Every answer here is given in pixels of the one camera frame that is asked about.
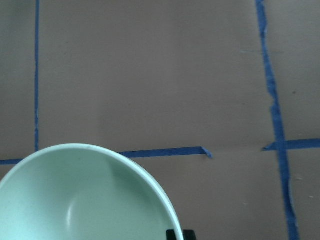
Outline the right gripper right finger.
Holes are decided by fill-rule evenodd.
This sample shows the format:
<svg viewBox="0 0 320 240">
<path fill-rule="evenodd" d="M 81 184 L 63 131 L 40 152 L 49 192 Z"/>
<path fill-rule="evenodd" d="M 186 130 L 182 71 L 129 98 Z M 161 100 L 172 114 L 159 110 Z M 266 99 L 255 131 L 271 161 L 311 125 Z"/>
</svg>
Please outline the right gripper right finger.
<svg viewBox="0 0 320 240">
<path fill-rule="evenodd" d="M 183 237 L 184 237 L 184 240 L 197 240 L 195 231 L 191 229 L 184 229 Z"/>
</svg>

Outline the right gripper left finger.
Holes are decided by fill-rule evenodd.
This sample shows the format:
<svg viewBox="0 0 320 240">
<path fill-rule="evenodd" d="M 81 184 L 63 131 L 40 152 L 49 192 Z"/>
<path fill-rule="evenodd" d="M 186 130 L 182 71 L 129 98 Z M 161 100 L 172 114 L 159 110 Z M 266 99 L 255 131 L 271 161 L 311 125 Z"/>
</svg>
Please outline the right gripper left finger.
<svg viewBox="0 0 320 240">
<path fill-rule="evenodd" d="M 166 239 L 167 240 L 177 240 L 176 233 L 174 229 L 168 229 L 166 231 Z"/>
</svg>

